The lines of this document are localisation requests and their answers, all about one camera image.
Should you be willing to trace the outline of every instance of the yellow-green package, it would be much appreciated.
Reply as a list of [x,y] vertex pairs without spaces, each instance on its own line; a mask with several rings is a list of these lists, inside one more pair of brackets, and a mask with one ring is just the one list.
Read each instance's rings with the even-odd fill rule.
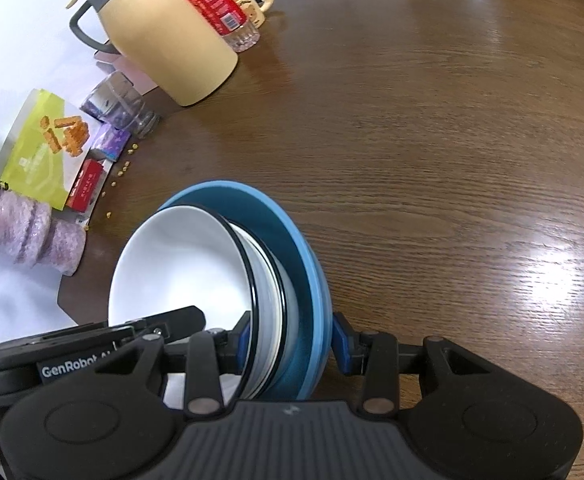
[[0,150],[0,180],[62,210],[99,126],[59,96],[32,90]]

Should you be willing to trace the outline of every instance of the glass cup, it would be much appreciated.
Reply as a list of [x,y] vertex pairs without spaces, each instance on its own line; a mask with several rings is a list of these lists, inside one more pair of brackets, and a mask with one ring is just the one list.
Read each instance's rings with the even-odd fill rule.
[[139,139],[151,132],[161,118],[148,108],[132,82],[118,71],[103,79],[83,101],[80,109]]

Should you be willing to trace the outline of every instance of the yellow thermos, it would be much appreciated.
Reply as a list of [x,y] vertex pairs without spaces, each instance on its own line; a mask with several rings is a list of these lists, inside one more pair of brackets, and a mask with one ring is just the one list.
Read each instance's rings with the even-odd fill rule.
[[[78,26],[89,7],[98,13],[111,44],[95,41]],[[129,58],[181,106],[210,95],[238,61],[187,0],[87,0],[70,28],[92,48]]]

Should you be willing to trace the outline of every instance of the purple box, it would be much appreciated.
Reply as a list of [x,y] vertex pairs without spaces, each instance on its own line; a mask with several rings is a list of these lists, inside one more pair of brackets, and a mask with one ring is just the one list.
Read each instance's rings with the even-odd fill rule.
[[116,162],[130,136],[124,130],[117,130],[111,124],[103,123],[96,133],[89,154],[97,160],[107,158]]

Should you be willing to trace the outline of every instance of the white bowl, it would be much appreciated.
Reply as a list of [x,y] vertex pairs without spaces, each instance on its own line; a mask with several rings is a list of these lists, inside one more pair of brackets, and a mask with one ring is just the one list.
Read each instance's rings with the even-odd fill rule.
[[[148,218],[127,242],[112,279],[108,321],[120,324],[192,304],[205,314],[206,329],[230,330],[252,311],[248,355],[255,354],[258,302],[245,249],[222,217],[178,205]],[[246,372],[253,361],[248,357]],[[226,402],[239,382],[245,386],[247,378],[221,377]],[[168,392],[166,404],[182,405],[182,390]]]
[[283,341],[283,291],[264,249],[241,227],[230,222],[243,243],[259,295],[259,344],[243,397],[256,397],[275,371]]
[[246,397],[256,397],[287,368],[298,336],[298,303],[281,262],[243,227],[229,222],[240,238],[254,270],[259,292],[259,345]]

